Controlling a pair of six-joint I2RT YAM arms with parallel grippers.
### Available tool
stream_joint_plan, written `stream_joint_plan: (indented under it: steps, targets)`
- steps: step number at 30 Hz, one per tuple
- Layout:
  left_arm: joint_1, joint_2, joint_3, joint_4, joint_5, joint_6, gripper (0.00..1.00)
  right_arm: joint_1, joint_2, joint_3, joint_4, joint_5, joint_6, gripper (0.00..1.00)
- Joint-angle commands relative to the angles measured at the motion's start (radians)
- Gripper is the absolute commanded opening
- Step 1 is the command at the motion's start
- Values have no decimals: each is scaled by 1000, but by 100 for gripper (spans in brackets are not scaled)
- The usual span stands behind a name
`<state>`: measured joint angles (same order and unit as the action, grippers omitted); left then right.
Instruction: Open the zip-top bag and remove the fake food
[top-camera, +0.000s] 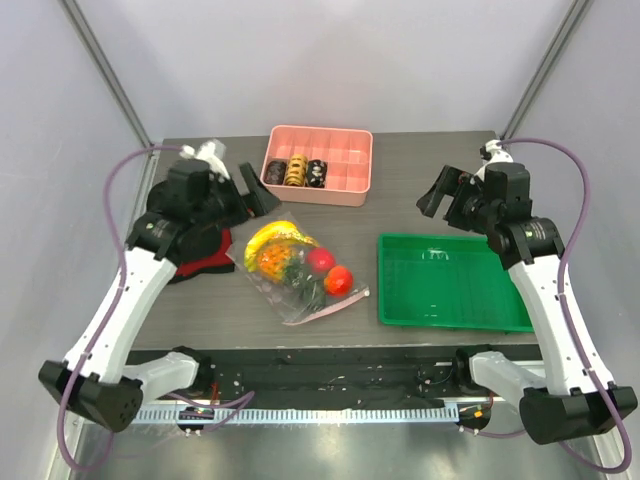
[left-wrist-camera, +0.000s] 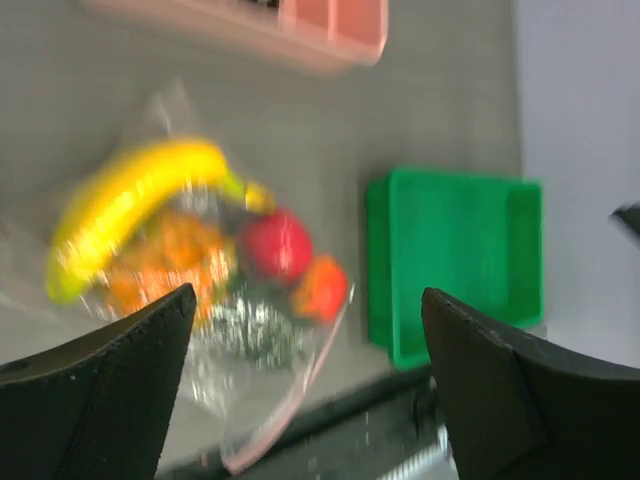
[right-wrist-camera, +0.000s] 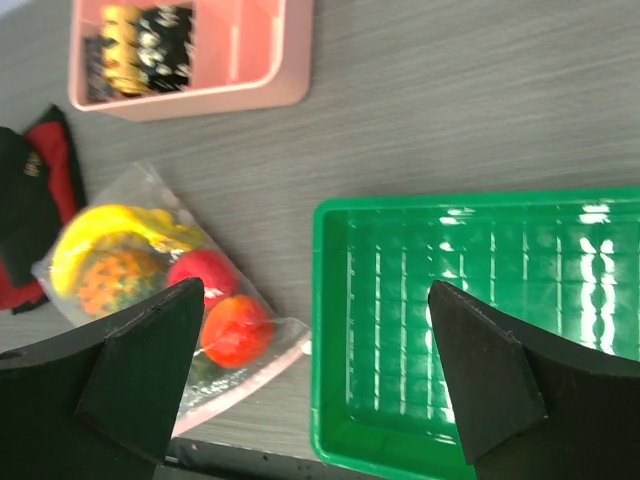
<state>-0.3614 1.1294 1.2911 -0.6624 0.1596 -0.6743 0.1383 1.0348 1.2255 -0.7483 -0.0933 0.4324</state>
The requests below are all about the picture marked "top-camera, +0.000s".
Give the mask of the clear zip top bag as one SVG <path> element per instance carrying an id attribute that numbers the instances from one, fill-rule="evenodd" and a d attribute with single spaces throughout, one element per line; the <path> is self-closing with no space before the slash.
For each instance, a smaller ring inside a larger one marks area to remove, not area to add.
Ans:
<path id="1" fill-rule="evenodd" d="M 261 219 L 232 241 L 226 255 L 288 326 L 370 296 L 369 286 L 289 212 Z"/>

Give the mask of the red fake tomato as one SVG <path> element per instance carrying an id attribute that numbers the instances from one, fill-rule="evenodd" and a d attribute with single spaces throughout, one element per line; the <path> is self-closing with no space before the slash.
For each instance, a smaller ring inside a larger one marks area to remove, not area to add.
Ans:
<path id="1" fill-rule="evenodd" d="M 324 278 L 324 289 L 328 295 L 340 297 L 348 294 L 354 284 L 352 272 L 343 265 L 336 265 Z"/>

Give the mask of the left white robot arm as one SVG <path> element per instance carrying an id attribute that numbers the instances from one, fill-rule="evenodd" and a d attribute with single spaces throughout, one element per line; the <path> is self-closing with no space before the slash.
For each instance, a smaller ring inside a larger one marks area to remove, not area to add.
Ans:
<path id="1" fill-rule="evenodd" d="M 152 187 L 94 318 L 63 360 L 46 361 L 38 373 L 62 412 L 118 433 L 146 402 L 180 390 L 193 399 L 211 391 L 211 359 L 191 348 L 176 347 L 139 365 L 129 365 L 127 358 L 151 307 L 178 270 L 207 268 L 229 248 L 231 228 L 279 206 L 250 164 L 241 164 L 240 173 L 245 194 L 209 163 L 179 160 Z"/>

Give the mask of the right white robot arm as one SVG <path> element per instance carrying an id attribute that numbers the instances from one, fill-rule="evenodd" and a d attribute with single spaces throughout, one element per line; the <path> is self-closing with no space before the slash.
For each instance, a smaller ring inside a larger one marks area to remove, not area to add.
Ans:
<path id="1" fill-rule="evenodd" d="M 451 380 L 465 395 L 488 389 L 517 408 L 539 445 L 609 432 L 638 406 L 616 384 L 588 337 L 569 280 L 558 270 L 564 244 L 555 224 L 532 214 L 530 174 L 519 163 L 489 163 L 481 175 L 446 165 L 416 203 L 432 217 L 451 197 L 444 219 L 486 236 L 529 315 L 544 361 L 536 375 L 497 351 L 459 352 Z"/>

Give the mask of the yellow fake banana bunch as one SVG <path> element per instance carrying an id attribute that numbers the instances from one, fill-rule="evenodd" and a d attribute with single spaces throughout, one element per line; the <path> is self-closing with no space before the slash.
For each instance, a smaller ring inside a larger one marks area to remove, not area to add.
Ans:
<path id="1" fill-rule="evenodd" d="M 293 222 L 271 222 L 248 241 L 244 250 L 244 266 L 249 272 L 279 278 L 295 256 L 296 245 L 317 247 L 319 243 L 302 233 Z"/>

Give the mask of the fake pineapple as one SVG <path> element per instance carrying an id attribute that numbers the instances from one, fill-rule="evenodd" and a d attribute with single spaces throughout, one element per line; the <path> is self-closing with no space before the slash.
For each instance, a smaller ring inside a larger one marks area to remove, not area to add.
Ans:
<path id="1" fill-rule="evenodd" d="M 313 273 L 306 263 L 306 256 L 310 251 L 310 247 L 296 245 L 294 250 L 295 256 L 279 278 L 272 278 L 264 273 L 259 273 L 275 284 L 281 285 L 300 307 L 315 313 L 325 308 L 327 294 L 321 286 L 320 275 Z"/>

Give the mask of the red fake apple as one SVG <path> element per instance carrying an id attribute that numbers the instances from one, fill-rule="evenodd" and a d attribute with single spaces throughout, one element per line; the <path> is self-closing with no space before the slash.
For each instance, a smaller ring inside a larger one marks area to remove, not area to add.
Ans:
<path id="1" fill-rule="evenodd" d="M 316 247 L 309 251 L 306 256 L 306 263 L 312 272 L 324 274 L 336 265 L 334 255 L 324 247 Z"/>

